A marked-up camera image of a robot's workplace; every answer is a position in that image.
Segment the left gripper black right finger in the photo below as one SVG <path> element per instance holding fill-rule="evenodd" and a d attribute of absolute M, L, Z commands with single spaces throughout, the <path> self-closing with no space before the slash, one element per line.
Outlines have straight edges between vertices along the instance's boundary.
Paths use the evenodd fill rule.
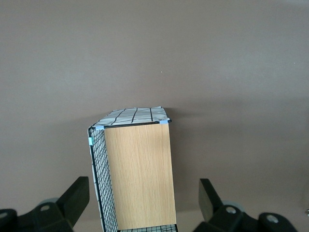
<path fill-rule="evenodd" d="M 223 204 L 209 179 L 200 179 L 198 203 L 204 221 L 196 232 L 295 232 L 285 217 L 276 213 L 261 213 L 254 219 L 238 207 Z"/>

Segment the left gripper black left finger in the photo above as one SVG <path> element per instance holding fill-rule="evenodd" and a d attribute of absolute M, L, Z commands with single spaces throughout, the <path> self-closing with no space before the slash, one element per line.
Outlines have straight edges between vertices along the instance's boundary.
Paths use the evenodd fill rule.
<path fill-rule="evenodd" d="M 14 209 L 0 210 L 2 232 L 72 232 L 89 203 L 89 178 L 80 176 L 56 202 L 46 202 L 18 216 Z"/>

